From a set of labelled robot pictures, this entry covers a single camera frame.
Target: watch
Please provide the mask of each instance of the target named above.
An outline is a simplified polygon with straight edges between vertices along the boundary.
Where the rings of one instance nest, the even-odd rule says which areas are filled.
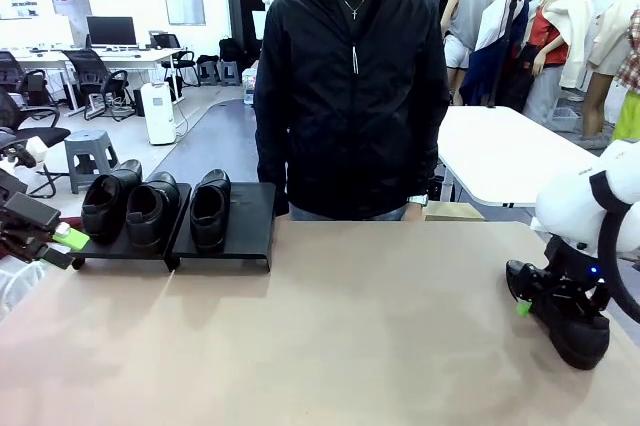
[[[407,199],[407,202],[419,204],[424,208],[429,202],[429,196],[427,196],[426,194],[423,194],[422,196],[410,196]]]

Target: jeans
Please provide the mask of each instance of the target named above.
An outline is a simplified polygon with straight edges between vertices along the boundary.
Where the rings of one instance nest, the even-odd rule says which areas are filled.
[[[405,204],[400,209],[396,209],[395,211],[391,211],[389,213],[384,213],[379,216],[374,216],[373,218],[369,218],[366,221],[402,221],[402,216],[404,216],[404,212],[407,209],[407,205]],[[293,204],[289,203],[289,216],[292,221],[335,221],[334,219],[327,218],[326,216],[320,216],[319,214],[309,213],[308,211],[304,211],[300,208],[295,207]]]

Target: gray tank top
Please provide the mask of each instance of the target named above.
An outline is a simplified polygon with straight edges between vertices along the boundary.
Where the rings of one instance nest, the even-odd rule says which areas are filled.
[[[482,13],[494,0],[459,0],[458,9],[451,18],[449,31],[471,51],[475,51]]]

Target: hand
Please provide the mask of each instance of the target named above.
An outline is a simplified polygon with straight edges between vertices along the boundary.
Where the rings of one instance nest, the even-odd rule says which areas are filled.
[[[423,221],[422,205],[418,203],[407,203],[407,209],[402,216],[403,221]]]
[[[547,53],[543,53],[540,51],[536,56],[536,59],[533,60],[533,69],[531,74],[534,76],[538,76],[542,70],[544,69],[544,62],[547,60]]]

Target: white portable appliance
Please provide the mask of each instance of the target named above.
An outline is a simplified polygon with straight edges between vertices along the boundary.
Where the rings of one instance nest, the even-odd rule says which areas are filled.
[[[147,120],[149,142],[153,145],[171,144],[176,141],[176,125],[173,119],[173,103],[167,83],[147,83],[140,88],[142,106]]]

